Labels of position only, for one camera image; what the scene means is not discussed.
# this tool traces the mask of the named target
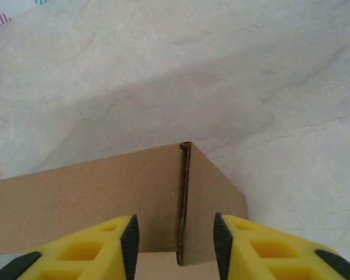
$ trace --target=square cutout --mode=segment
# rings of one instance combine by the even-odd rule
[[[93,261],[104,243],[79,242],[68,246],[57,258],[61,261]]]
[[[43,271],[36,280],[77,280],[81,271]]]
[[[250,244],[261,258],[298,258],[292,248],[279,240],[257,240]]]
[[[270,267],[276,280],[324,280],[310,267]]]
[[[107,227],[104,227],[101,232],[113,232],[117,228],[117,225],[109,225]]]
[[[238,229],[241,229],[241,230],[252,230],[253,228],[251,226],[248,226],[248,225],[244,225],[242,223],[237,223],[236,224],[236,227]]]

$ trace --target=cardboard box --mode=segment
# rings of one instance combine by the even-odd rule
[[[137,279],[217,279],[215,212],[247,218],[245,198],[195,145],[140,150],[1,180],[0,253],[137,214]]]

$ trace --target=white marble surface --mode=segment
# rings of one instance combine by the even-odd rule
[[[0,27],[0,179],[183,140],[252,220],[350,261],[350,0],[54,0]]]

